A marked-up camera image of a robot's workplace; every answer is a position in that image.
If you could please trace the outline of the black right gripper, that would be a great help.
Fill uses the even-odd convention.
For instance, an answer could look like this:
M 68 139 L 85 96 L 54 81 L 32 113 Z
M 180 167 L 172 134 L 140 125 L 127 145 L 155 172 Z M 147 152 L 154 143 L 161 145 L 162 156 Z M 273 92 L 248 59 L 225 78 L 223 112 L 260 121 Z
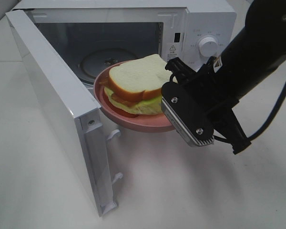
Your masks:
M 176 57 L 167 62 L 165 69 L 172 73 L 169 81 L 173 82 L 175 78 L 212 122 L 214 129 L 225 137 L 214 136 L 214 139 L 230 144 L 233 154 L 237 155 L 248 148 L 251 141 L 232 110 L 239 100 L 215 79 L 215 61 L 210 59 L 198 71 L 194 71 Z

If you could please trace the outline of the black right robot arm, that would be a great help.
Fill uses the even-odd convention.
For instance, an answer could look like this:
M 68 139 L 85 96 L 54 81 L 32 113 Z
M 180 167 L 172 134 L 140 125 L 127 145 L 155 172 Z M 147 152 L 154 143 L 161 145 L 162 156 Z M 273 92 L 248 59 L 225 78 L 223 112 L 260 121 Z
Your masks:
M 210 57 L 198 71 L 179 58 L 166 64 L 172 74 L 161 89 L 162 111 L 189 146 L 217 140 L 238 154 L 269 127 L 286 98 L 286 82 L 268 118 L 251 136 L 233 107 L 285 60 L 286 0 L 255 0 L 244 28 L 218 57 Z

